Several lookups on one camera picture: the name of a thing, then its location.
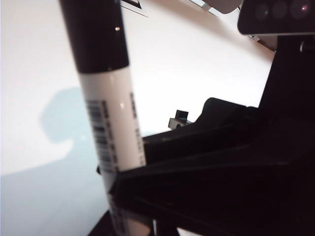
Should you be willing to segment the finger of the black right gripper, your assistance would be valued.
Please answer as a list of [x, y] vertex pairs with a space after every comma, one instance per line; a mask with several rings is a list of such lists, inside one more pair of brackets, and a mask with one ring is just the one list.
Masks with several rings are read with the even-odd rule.
[[315, 164], [150, 166], [118, 175], [127, 210], [205, 236], [312, 236]]
[[199, 165], [253, 165], [253, 144], [271, 124], [270, 117], [200, 117], [195, 123], [144, 138], [147, 166], [197, 159]]

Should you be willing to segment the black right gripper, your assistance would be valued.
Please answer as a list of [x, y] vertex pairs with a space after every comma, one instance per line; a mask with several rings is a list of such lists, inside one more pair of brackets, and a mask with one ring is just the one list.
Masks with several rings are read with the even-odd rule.
[[257, 108], [210, 98], [198, 119], [210, 149], [207, 178], [315, 192], [315, 38], [280, 36]]

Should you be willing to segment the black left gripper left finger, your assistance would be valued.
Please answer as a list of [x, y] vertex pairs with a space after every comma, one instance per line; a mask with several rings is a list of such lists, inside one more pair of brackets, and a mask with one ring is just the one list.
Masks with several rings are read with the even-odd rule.
[[88, 236], [114, 236], [115, 232], [109, 211], [101, 217], [94, 228], [89, 232]]

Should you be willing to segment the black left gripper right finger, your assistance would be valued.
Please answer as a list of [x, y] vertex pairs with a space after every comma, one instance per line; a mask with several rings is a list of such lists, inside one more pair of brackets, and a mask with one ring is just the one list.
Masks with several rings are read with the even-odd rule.
[[177, 227], [166, 221], [152, 220], [152, 236], [180, 236]]

